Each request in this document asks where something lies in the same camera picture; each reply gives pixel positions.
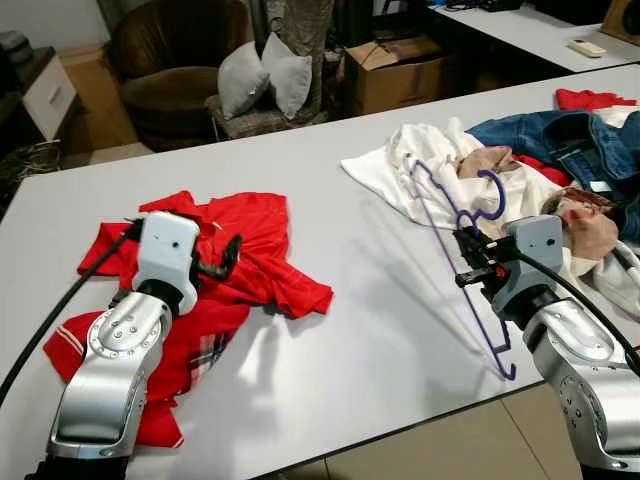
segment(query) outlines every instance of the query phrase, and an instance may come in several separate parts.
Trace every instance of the pile of clothes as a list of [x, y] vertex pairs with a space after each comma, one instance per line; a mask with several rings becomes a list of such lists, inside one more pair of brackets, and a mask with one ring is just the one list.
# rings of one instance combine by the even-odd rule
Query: pile of clothes
[[[341, 162], [355, 180], [423, 225], [456, 228], [457, 210], [496, 211], [498, 175], [506, 209], [478, 226], [499, 238], [510, 221], [539, 214], [563, 222], [565, 265], [612, 303], [640, 318], [640, 108], [611, 93], [558, 90], [558, 110], [489, 120], [464, 131], [458, 119], [440, 130], [404, 125], [387, 143]], [[421, 162], [427, 169], [415, 168]], [[450, 198], [443, 195], [441, 185]]]

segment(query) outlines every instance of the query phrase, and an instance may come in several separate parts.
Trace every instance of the wire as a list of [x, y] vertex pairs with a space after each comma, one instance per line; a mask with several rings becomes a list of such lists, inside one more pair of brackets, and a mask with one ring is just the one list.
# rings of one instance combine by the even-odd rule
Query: wire
[[20, 370], [22, 370], [22, 367], [24, 367], [25, 363], [27, 363], [27, 360], [29, 359], [35, 348], [38, 346], [38, 343], [40, 343], [40, 340], [42, 340], [42, 337], [44, 337], [44, 335], [47, 333], [47, 330], [49, 330], [51, 324], [55, 321], [58, 315], [60, 315], [62, 309], [67, 306], [69, 300], [71, 300], [71, 298], [73, 298], [77, 291], [80, 290], [80, 287], [82, 287], [82, 285], [86, 283], [89, 277], [96, 273], [102, 266], [102, 264], [106, 262], [108, 258], [113, 255], [116, 250], [118, 250], [118, 248], [120, 248], [125, 240], [139, 235], [141, 227], [142, 220], [135, 220], [133, 222], [133, 225], [131, 225], [131, 227], [129, 227], [120, 236], [120, 238], [116, 240], [113, 245], [111, 245], [111, 247], [109, 247], [109, 249], [98, 260], [96, 260], [95, 263], [91, 265], [91, 267], [89, 267], [86, 272], [82, 274], [82, 276], [80, 276], [78, 280], [76, 280], [71, 288], [67, 290], [67, 293], [65, 293], [64, 296], [58, 301], [56, 306], [53, 307], [53, 310], [51, 310], [49, 315], [47, 315], [47, 318], [44, 319], [44, 321], [40, 325], [40, 328], [36, 330], [36, 333], [33, 334], [31, 340], [29, 340], [29, 343], [27, 343], [22, 352], [20, 352], [20, 355], [18, 356], [17, 360], [11, 367], [11, 370], [9, 370], [9, 373], [2, 382], [2, 385], [0, 386], [0, 408], [2, 407], [2, 404], [4, 403], [4, 400], [9, 393], [9, 389], [11, 389], [13, 382], [15, 382], [16, 378], [18, 377]]
[[546, 276], [553, 279], [554, 281], [558, 282], [560, 285], [562, 285], [562, 287], [565, 290], [567, 290], [569, 293], [571, 293], [571, 295], [576, 297], [580, 301], [580, 303], [582, 303], [585, 307], [587, 307], [587, 309], [598, 320], [600, 320], [600, 322], [605, 326], [605, 328], [609, 330], [609, 332], [611, 332], [611, 335], [613, 335], [613, 337], [620, 343], [620, 345], [622, 345], [629, 367], [631, 368], [631, 370], [633, 370], [633, 372], [636, 375], [640, 376], [640, 357], [638, 356], [634, 348], [631, 346], [629, 341], [620, 332], [620, 330], [616, 328], [616, 326], [611, 322], [611, 320], [609, 320], [607, 316], [604, 313], [602, 313], [600, 309], [598, 309], [598, 307], [596, 307], [591, 302], [591, 300], [589, 300], [580, 290], [578, 290], [576, 287], [571, 285], [569, 281], [561, 277], [559, 274], [551, 270], [549, 267], [538, 262], [537, 260], [534, 260], [530, 256], [520, 251], [516, 253], [516, 257], [522, 260], [523, 262], [531, 265], [533, 268], [540, 270], [542, 273], [544, 273]]

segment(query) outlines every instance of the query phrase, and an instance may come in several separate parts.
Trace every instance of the white table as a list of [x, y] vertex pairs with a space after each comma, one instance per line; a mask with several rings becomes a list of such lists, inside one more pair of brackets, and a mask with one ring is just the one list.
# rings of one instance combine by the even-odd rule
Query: white table
[[[444, 7], [432, 9], [570, 72], [588, 72], [640, 62], [640, 47], [600, 32], [600, 24], [571, 25], [527, 4], [519, 10], [493, 13], [480, 8], [453, 12]], [[569, 41], [575, 39], [595, 43], [607, 53], [602, 58], [585, 57], [567, 47]]]
[[[559, 87], [640, 97], [640, 67], [27, 180], [0, 224], [0, 374], [76, 278], [98, 222], [135, 215], [139, 204], [184, 188], [201, 202], [249, 190], [287, 195], [290, 262], [330, 284], [335, 298], [328, 315], [298, 321], [254, 308], [214, 369], [180, 398], [184, 446], [139, 449], [129, 478], [249, 478], [539, 382], [513, 326], [504, 357], [517, 364], [517, 379], [496, 375], [433, 233], [350, 179], [338, 161], [378, 147], [404, 122], [444, 126], [459, 116], [472, 126], [552, 108]], [[102, 308], [115, 290], [112, 280], [90, 282], [61, 320]], [[640, 341], [639, 324], [613, 318]], [[0, 411], [0, 478], [22, 478], [43, 458], [61, 392], [38, 350]]]

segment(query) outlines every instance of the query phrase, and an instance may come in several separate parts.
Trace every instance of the cardboard box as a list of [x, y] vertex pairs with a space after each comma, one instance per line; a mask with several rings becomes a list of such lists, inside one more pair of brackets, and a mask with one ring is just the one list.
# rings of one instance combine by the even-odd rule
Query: cardboard box
[[454, 96], [455, 58], [426, 36], [348, 48], [347, 113], [365, 115]]
[[91, 147], [99, 150], [138, 142], [102, 45], [62, 50], [58, 55], [86, 110], [83, 122]]

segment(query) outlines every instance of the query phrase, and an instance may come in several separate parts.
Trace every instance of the red cloth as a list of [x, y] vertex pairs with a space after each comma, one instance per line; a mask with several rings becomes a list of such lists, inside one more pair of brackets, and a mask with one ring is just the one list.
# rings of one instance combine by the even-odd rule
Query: red cloth
[[560, 88], [556, 90], [556, 101], [560, 110], [589, 110], [613, 107], [614, 105], [636, 105], [635, 100], [618, 97], [615, 93], [594, 93], [591, 90], [573, 92]]
[[573, 181], [571, 175], [569, 175], [561, 168], [550, 167], [542, 163], [540, 160], [529, 157], [528, 155], [513, 155], [513, 158], [518, 162], [529, 165], [531, 168], [535, 168], [553, 183], [555, 183], [556, 185], [560, 185], [561, 187], [568, 187]]
[[[173, 323], [163, 345], [162, 361], [149, 379], [136, 441], [175, 448], [183, 437], [170, 410], [176, 405], [174, 396], [193, 388], [211, 367], [248, 317], [249, 304], [275, 302], [283, 312], [300, 317], [314, 310], [326, 313], [333, 292], [286, 262], [289, 219], [283, 196], [241, 193], [195, 205], [189, 192], [183, 191], [140, 207], [140, 211], [153, 210], [167, 210], [196, 221], [200, 226], [196, 248], [206, 263], [219, 263], [231, 238], [236, 234], [243, 237], [238, 263], [225, 283], [202, 277], [195, 308]], [[101, 224], [78, 272], [89, 268], [128, 225]], [[121, 288], [131, 288], [137, 251], [136, 242], [125, 241], [97, 274], [119, 275]], [[87, 331], [100, 313], [67, 320], [45, 344], [46, 354], [65, 382], [80, 367]]]
[[[190, 313], [173, 322], [162, 347], [162, 360], [147, 384], [147, 405], [136, 443], [173, 448], [182, 445], [184, 438], [171, 413], [171, 408], [177, 405], [174, 396], [195, 386], [221, 353], [212, 351], [212, 346], [224, 339], [221, 344], [224, 348], [249, 316], [249, 308], [243, 304], [199, 300]], [[101, 313], [85, 313], [67, 320], [44, 345], [45, 353], [66, 383], [80, 368], [87, 332]]]
[[[289, 248], [286, 197], [271, 193], [239, 193], [195, 205], [191, 194], [182, 191], [142, 205], [139, 210], [166, 210], [195, 220], [200, 226], [196, 248], [205, 263], [220, 263], [224, 247], [234, 235], [242, 235], [240, 260], [233, 273], [224, 283], [202, 277], [200, 298], [224, 303], [275, 302], [280, 310], [294, 318], [312, 311], [327, 312], [333, 296], [331, 288], [314, 282], [285, 259]], [[78, 267], [78, 273], [86, 271], [127, 225], [103, 223], [98, 238]], [[131, 288], [137, 254], [138, 244], [126, 241], [97, 273], [120, 275], [120, 287]]]

